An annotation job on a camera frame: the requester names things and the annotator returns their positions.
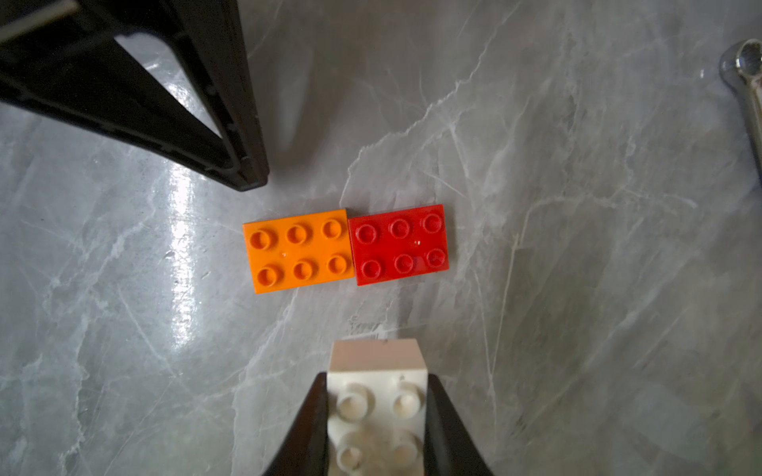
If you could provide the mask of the red lego brick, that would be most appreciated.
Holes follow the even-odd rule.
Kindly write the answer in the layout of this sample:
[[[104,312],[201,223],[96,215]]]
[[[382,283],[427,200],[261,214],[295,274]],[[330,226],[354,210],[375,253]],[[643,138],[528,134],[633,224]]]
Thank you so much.
[[[440,204],[355,217],[348,226],[360,286],[450,269]]]

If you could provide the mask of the orange lego brick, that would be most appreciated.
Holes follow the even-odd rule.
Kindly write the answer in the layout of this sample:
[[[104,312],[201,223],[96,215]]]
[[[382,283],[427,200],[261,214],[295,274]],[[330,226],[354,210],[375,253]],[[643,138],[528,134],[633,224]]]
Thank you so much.
[[[258,295],[354,276],[343,209],[249,222],[242,229]]]

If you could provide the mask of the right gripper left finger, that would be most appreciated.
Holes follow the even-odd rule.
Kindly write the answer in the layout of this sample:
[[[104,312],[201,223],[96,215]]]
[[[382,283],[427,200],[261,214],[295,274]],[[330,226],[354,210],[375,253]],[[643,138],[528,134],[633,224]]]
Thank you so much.
[[[329,467],[327,373],[317,374],[283,443],[263,475],[324,476]]]

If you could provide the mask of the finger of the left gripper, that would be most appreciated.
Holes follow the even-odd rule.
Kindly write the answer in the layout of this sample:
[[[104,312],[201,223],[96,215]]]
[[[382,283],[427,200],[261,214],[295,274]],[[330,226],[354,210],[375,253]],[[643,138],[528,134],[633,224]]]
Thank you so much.
[[[120,44],[167,45],[204,103],[206,126]],[[221,1],[5,1],[3,102],[161,155],[232,190],[269,164],[239,8]]]

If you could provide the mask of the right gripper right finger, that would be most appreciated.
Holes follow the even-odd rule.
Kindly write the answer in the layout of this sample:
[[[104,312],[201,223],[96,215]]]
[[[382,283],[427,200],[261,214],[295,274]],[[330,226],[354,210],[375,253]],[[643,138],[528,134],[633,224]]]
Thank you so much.
[[[424,470],[426,475],[493,475],[435,374],[428,376]]]

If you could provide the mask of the white lego brick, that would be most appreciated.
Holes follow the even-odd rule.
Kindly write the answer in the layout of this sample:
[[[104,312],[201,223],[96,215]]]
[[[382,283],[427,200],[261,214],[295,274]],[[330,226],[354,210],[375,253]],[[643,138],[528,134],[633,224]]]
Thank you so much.
[[[418,341],[333,343],[329,475],[423,475],[429,372]]]

